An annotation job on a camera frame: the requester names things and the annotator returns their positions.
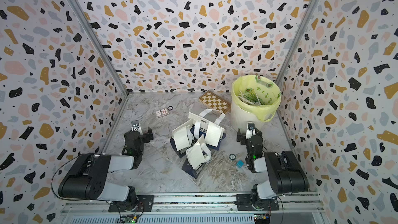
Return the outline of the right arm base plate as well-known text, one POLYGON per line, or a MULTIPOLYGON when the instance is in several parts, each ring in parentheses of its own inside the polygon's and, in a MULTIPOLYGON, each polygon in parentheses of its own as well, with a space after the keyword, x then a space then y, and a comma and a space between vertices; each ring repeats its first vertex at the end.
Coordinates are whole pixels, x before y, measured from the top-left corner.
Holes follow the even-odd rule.
POLYGON ((238 211, 278 211, 277 200, 254 200, 251 194, 237 194, 234 202, 238 211))

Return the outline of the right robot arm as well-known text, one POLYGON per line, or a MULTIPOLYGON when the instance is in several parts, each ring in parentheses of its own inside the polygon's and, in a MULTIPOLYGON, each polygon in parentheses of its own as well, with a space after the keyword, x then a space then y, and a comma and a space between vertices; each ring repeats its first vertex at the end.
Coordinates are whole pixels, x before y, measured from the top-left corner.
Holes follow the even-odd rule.
POLYGON ((265 151, 262 132, 256 128, 238 131, 236 140, 246 147, 248 170, 267 174, 267 180, 254 185, 250 194, 237 195, 239 210, 277 210, 277 197, 308 191, 308 179, 291 150, 265 151))

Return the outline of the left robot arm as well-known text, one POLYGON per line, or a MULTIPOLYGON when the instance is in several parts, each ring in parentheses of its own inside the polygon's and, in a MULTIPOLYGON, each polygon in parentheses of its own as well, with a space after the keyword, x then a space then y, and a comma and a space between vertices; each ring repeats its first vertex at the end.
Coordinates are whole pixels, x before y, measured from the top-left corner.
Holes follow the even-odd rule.
POLYGON ((107 181, 111 173, 138 168, 144 145, 153 140, 153 131, 141 131, 137 125, 124 134, 124 147, 119 155, 84 153, 73 158, 72 167, 61 181, 57 198, 70 201, 95 200, 110 202, 109 212, 132 215, 151 212, 153 195, 137 195, 133 186, 107 181))

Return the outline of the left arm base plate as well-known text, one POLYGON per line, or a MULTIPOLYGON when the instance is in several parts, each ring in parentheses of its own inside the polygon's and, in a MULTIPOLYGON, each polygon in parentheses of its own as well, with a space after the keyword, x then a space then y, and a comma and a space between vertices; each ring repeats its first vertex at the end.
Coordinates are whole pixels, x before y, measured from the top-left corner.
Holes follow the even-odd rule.
POLYGON ((109 206, 109 213, 140 214, 151 212, 154 203, 154 195, 137 195, 128 198, 124 202, 112 202, 109 206))

